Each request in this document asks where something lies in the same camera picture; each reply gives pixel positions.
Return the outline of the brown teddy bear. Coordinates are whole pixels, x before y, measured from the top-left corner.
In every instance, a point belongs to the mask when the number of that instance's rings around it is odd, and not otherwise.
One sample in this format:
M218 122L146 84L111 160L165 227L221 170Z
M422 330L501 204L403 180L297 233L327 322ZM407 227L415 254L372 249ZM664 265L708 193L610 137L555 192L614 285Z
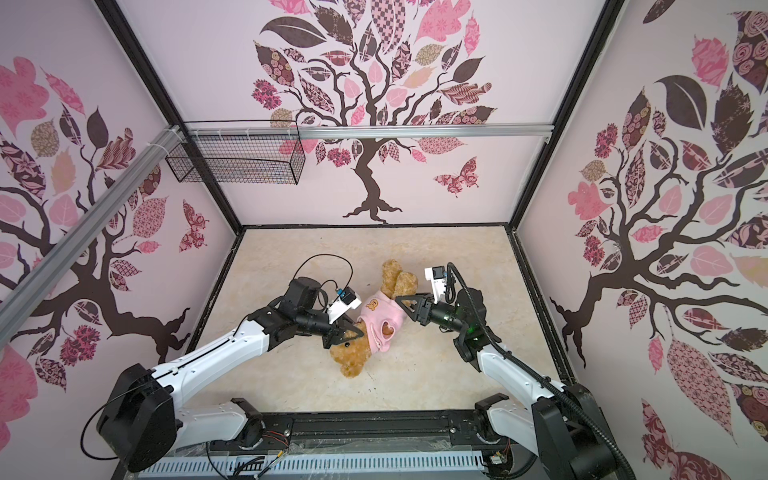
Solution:
M378 291L395 301L397 296L416 294L417 288L417 277L405 271L397 260L390 259L383 263L381 286ZM366 338L366 327L363 323L358 323L357 318L354 323L363 330L364 335L330 348L331 358L340 365L342 375L347 378L358 376L367 361L374 355Z

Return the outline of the pink knitted bear sweater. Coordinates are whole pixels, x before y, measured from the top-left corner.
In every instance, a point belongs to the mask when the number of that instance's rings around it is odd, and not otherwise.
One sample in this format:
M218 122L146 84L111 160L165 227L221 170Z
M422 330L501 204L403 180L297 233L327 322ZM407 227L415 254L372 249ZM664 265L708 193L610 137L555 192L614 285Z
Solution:
M363 302L357 318L366 327L371 352L385 353L392 339L407 319L405 311L383 292L378 291Z

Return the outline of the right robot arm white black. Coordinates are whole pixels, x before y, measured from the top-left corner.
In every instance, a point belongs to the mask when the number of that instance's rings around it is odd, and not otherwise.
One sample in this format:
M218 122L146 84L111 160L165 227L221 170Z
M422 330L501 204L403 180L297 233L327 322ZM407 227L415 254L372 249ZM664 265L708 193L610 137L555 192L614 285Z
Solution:
M453 303L428 293L396 302L414 322L455 332L460 357L524 405L491 407L486 417L495 434L538 457L549 478L636 477L591 392L552 380L514 356L488 327L480 291L462 289Z

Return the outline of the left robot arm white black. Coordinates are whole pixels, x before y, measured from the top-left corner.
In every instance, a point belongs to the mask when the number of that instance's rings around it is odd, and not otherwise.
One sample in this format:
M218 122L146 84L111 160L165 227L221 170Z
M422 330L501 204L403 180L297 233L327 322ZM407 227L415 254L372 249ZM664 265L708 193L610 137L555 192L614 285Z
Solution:
M346 287L328 308L318 309L321 291L311 278L294 278L282 296L247 314L223 336L153 368L135 364L125 369L96 423L120 464L138 473L192 445L223 441L249 449L261 443L264 417L245 399L192 409L186 405L234 368L295 336L316 335L326 349L361 337L347 314L360 306L357 294Z

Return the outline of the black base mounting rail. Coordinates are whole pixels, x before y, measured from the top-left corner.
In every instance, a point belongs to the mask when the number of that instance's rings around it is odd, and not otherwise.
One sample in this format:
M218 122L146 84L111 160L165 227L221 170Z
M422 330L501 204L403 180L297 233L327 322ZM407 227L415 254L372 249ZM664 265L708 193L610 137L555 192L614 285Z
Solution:
M452 445L489 448L508 441L537 455L547 449L574 450L594 440L589 429L555 411L511 411L488 399L473 410L293 412L263 414L242 398L211 409L162 414L134 425L137 457L148 463L166 452L207 442L229 448L288 447L295 442L447 437Z

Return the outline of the back aluminium rail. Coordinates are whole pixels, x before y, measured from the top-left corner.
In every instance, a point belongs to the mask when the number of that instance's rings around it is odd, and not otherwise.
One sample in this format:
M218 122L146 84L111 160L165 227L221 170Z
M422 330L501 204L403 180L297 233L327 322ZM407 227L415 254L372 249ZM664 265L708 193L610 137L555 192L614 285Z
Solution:
M192 136L245 136L255 138L266 135L285 135L296 139L383 139L383 138L437 138L437 137L545 137L549 138L554 126L537 123L477 124L477 125L421 125L421 126L267 126L232 127L215 125L213 128L187 127Z

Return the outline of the aluminium rail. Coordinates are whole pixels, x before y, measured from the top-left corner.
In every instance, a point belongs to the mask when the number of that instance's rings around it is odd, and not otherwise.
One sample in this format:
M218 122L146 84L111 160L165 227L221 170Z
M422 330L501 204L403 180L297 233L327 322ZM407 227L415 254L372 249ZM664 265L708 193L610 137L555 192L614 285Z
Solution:
M168 126L147 144L138 158L42 258L38 267L1 304L1 344L6 345L36 307L70 270L91 241L128 200L151 171L182 141L181 130Z
M245 136L255 138L266 135L285 135L296 139L383 139L383 138L437 138L437 137L545 137L549 138L554 126L537 123L477 124L477 125L421 125L421 126L267 126L232 127L215 125L213 128L187 127L192 136Z

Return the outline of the left aluminium rail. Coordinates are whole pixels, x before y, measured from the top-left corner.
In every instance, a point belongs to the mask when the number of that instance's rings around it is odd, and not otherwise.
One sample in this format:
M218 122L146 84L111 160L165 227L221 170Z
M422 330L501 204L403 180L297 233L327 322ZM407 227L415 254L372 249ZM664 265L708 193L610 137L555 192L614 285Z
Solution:
M182 141L181 130L168 126L147 144L138 158L42 258L38 267L1 304L1 344L6 345L36 307L70 270L91 241L128 200L151 171Z

